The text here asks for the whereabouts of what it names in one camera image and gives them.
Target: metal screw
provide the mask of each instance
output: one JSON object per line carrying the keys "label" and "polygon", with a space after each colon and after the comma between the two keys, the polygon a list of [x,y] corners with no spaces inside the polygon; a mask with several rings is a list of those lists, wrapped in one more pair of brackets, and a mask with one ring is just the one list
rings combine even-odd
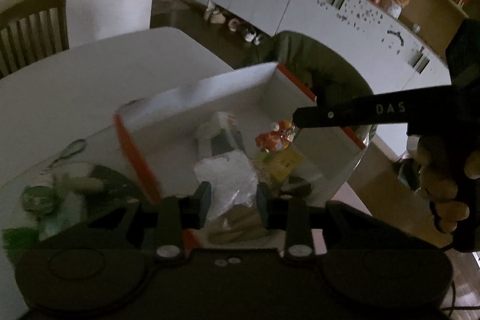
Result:
{"label": "metal screw", "polygon": [[177,246],[160,246],[157,248],[157,255],[161,258],[176,258],[178,255],[180,255],[180,248]]}
{"label": "metal screw", "polygon": [[241,262],[242,262],[242,260],[238,257],[233,256],[233,257],[229,258],[229,263],[230,264],[239,264]]}
{"label": "metal screw", "polygon": [[217,259],[215,261],[215,266],[225,267],[227,264],[229,263],[225,259]]}
{"label": "metal screw", "polygon": [[304,244],[295,244],[289,248],[290,255],[296,258],[304,258],[313,252],[312,248]]}

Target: wooden chair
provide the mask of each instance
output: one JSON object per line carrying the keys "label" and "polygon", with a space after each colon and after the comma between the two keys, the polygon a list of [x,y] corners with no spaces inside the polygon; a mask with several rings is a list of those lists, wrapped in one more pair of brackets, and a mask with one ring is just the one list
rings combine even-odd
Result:
{"label": "wooden chair", "polygon": [[0,78],[68,48],[65,0],[24,0],[0,13]]}

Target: hand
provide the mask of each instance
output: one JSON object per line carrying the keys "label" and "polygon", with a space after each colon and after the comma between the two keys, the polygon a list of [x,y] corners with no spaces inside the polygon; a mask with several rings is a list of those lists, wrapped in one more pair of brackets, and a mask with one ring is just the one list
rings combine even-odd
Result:
{"label": "hand", "polygon": [[[427,138],[419,139],[417,136],[409,138],[407,148],[411,157],[421,164],[420,193],[434,203],[436,214],[440,217],[437,228],[444,233],[450,233],[457,228],[457,221],[469,216],[469,207],[454,201],[458,191],[457,184],[449,172],[438,169],[434,164],[435,156],[431,151],[437,148],[432,148],[432,145],[444,148],[440,138],[429,138],[427,142]],[[471,153],[465,162],[464,171],[470,179],[480,178],[480,151]]]}

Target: white cardboard box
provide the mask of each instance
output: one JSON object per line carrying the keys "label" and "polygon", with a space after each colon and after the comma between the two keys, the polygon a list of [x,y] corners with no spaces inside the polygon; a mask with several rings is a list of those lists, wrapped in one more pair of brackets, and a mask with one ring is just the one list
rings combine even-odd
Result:
{"label": "white cardboard box", "polygon": [[[298,107],[314,105],[297,85],[283,66],[267,63],[142,99],[117,112],[122,149],[150,199],[157,202],[158,192],[161,197],[192,194],[198,186],[194,173],[198,126],[214,112],[233,113],[247,155],[253,158],[257,135],[269,131],[273,122],[290,119]],[[313,184],[307,202],[315,206],[335,195],[365,147],[351,131],[337,127],[303,129],[294,145],[304,155],[297,173]]]}

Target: white table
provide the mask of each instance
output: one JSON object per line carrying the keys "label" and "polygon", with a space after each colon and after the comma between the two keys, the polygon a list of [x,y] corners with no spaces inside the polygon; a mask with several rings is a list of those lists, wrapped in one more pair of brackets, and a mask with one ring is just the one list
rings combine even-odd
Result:
{"label": "white table", "polygon": [[[158,28],[77,47],[1,79],[0,230],[24,187],[52,156],[111,126],[119,106],[231,70],[181,31]],[[110,148],[117,143],[113,129],[102,138]],[[108,149],[102,147],[97,143],[78,159],[125,168],[124,161],[100,157]],[[348,186],[335,199],[366,211]],[[321,245],[319,233],[315,236]],[[0,319],[16,319],[25,311],[13,269],[0,251]]]}

